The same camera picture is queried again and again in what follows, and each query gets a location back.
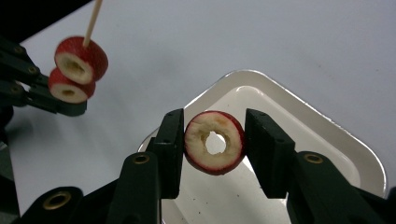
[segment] stacked apple slices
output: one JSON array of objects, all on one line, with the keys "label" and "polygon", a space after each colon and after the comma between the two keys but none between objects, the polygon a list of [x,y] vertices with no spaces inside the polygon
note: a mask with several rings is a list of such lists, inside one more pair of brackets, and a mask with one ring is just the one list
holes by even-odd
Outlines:
[{"label": "stacked apple slices", "polygon": [[49,91],[57,99],[79,104],[93,96],[96,81],[108,68],[102,48],[92,40],[83,46],[83,36],[64,39],[55,51],[56,67],[49,75]]}]

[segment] apple core hole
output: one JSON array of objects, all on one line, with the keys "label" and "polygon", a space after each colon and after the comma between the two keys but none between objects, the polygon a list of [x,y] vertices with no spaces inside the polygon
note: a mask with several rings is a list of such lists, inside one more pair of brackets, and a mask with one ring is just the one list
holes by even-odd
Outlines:
[{"label": "apple core hole", "polygon": [[82,76],[85,73],[85,70],[78,63],[71,60],[66,62],[66,68],[77,76]]},{"label": "apple core hole", "polygon": [[74,91],[65,90],[65,91],[62,91],[62,94],[64,96],[73,96],[75,93],[74,93]]},{"label": "apple core hole", "polygon": [[209,136],[206,138],[205,145],[207,152],[212,155],[221,153],[226,148],[224,137],[221,134],[217,134],[215,132],[210,132]]}]

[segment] apple ring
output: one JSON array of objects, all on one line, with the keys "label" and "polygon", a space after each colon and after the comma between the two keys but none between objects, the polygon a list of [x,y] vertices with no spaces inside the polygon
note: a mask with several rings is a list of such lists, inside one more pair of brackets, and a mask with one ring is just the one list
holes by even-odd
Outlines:
[{"label": "apple ring", "polygon": [[[210,132],[225,140],[223,152],[211,154],[206,147]],[[224,175],[234,169],[246,155],[244,130],[232,115],[208,110],[196,115],[187,125],[184,135],[185,156],[196,169],[209,175]]]},{"label": "apple ring", "polygon": [[93,96],[96,87],[95,82],[81,85],[70,80],[61,73],[58,67],[52,69],[48,86],[53,97],[70,104],[87,101]]},{"label": "apple ring", "polygon": [[64,76],[78,84],[89,84],[103,77],[108,68],[108,58],[94,41],[82,46],[83,36],[70,36],[61,41],[55,51],[55,63]]}]

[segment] wooden skewer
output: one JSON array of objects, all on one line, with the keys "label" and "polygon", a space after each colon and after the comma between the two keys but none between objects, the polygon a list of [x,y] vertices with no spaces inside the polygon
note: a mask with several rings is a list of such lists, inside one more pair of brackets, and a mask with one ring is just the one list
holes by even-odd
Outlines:
[{"label": "wooden skewer", "polygon": [[96,23],[96,18],[98,17],[100,6],[103,0],[95,0],[95,6],[91,15],[90,24],[88,25],[87,33],[85,34],[84,41],[82,42],[82,47],[87,48],[90,45],[91,35],[93,31],[93,26]]}]

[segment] white tray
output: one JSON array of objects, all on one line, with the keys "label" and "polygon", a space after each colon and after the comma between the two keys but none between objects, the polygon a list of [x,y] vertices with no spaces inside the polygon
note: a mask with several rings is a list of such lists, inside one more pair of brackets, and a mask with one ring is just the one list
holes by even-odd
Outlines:
[{"label": "white tray", "polygon": [[[384,168],[374,152],[316,109],[268,76],[234,71],[185,106],[185,125],[199,112],[215,109],[235,116],[244,126],[247,108],[269,114],[296,142],[296,151],[327,156],[354,186],[380,197],[386,192]],[[150,137],[142,143],[144,151]],[[214,134],[208,147],[223,147]],[[268,200],[247,159],[230,173],[206,175],[184,160],[180,194],[163,200],[165,223],[290,223],[286,200]]]}]

